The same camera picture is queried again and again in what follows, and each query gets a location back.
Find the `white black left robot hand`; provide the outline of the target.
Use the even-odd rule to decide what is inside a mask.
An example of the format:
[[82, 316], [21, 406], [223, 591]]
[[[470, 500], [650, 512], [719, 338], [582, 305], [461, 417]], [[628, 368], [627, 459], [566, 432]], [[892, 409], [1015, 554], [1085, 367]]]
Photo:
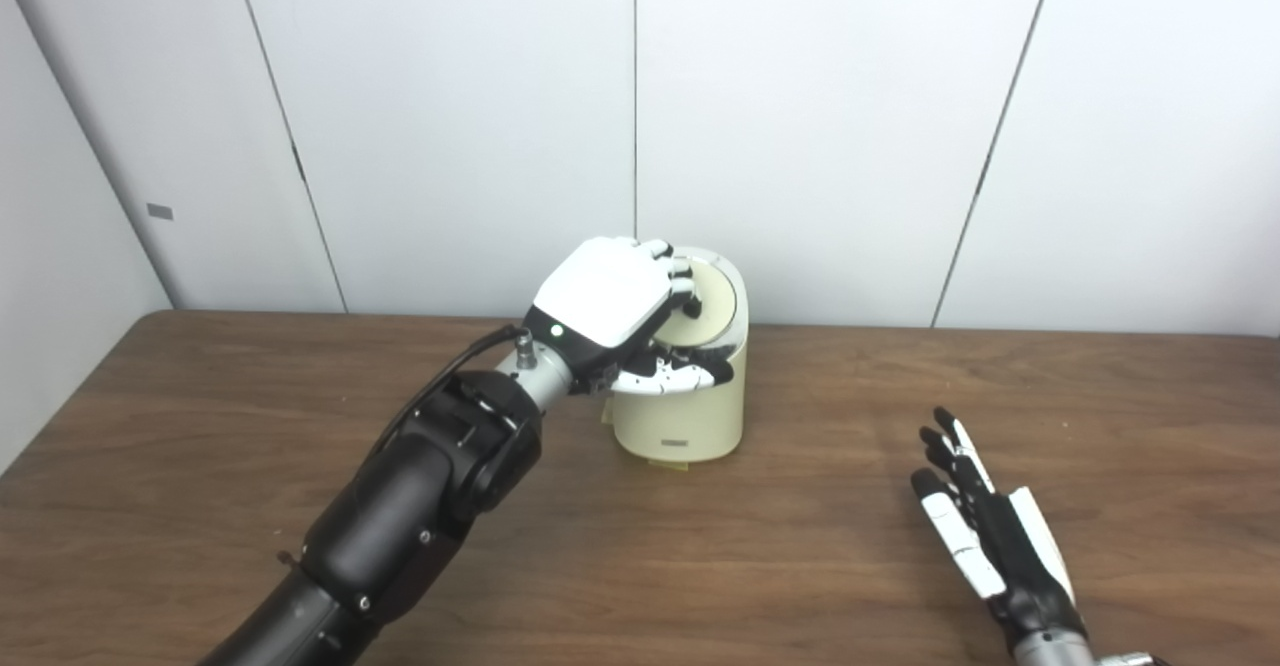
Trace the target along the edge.
[[594, 237], [539, 287], [520, 323], [538, 365], [511, 374], [541, 405], [596, 391], [681, 394], [728, 384], [726, 356], [657, 338], [673, 316], [705, 310], [691, 261], [671, 243]]

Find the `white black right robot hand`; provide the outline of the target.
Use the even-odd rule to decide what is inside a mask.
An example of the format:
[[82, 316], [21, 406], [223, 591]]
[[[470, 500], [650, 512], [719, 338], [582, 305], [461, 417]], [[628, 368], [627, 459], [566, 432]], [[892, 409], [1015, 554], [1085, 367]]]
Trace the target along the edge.
[[961, 421], [945, 407], [918, 435], [927, 467], [911, 489], [1009, 649], [1041, 631], [1087, 637], [1061, 552], [1027, 488], [1001, 492]]

